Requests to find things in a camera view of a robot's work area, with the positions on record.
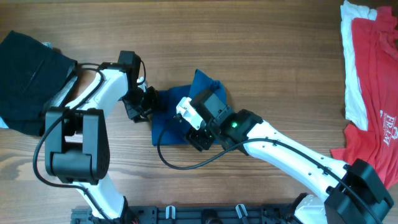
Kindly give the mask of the blue t-shirt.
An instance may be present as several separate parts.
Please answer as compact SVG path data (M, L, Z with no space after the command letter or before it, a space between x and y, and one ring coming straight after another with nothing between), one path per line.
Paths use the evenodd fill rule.
M160 110L152 114L152 144L157 146L159 136L170 120L172 126L168 128L160 140L160 145L187 144L184 139L190 124L183 120L181 123L174 121L176 107L183 97L193 99L199 92L211 89L215 95L224 103L227 102L226 90L219 80L208 77L201 70L196 69L195 76L190 85L175 86L169 90L159 91Z

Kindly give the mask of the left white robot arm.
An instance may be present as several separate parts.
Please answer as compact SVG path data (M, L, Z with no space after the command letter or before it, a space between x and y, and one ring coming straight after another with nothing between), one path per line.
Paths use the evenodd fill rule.
M158 92L146 84L146 66L132 62L84 63L80 67L96 73L81 96L65 107L53 107L45 115L45 132L35 152L45 149L45 169L59 183L36 177L46 185L76 189L89 205L93 223L139 223L125 196L108 175L110 148L106 117L118 101L135 123L148 122L158 106Z

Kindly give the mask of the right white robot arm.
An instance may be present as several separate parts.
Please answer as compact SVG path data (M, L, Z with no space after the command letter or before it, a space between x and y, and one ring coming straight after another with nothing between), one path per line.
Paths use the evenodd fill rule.
M184 106L177 113L228 151L266 161L312 191L294 208L301 223L382 223L394 202L376 174L360 159L349 165L284 136L260 116L230 107L209 111Z

